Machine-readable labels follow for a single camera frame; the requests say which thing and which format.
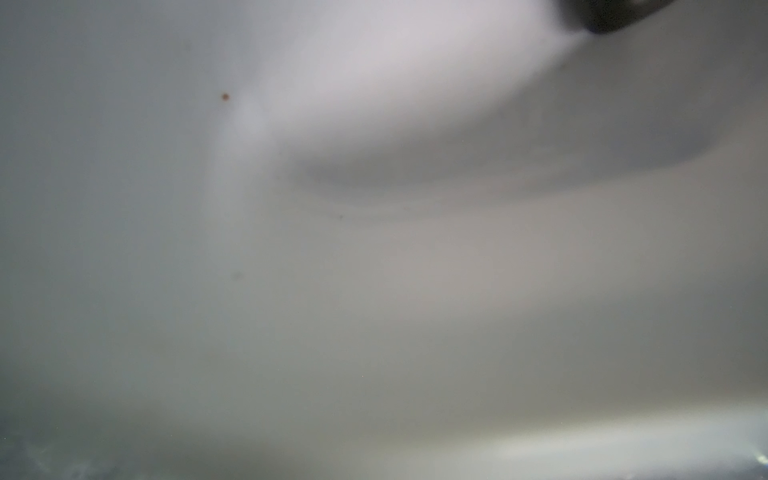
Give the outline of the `white plastic storage box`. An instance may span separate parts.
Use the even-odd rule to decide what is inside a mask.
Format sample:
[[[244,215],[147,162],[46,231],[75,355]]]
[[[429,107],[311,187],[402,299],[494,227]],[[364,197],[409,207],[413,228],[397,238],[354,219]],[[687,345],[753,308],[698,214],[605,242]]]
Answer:
[[[5,1],[1,475],[763,479],[767,5]]]

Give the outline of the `black car key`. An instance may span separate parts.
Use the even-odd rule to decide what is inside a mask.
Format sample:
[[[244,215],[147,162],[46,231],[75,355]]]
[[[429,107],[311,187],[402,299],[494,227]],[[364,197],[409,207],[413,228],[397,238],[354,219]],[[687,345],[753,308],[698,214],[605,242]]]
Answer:
[[[633,25],[674,0],[558,0],[553,6],[566,27],[604,35]]]

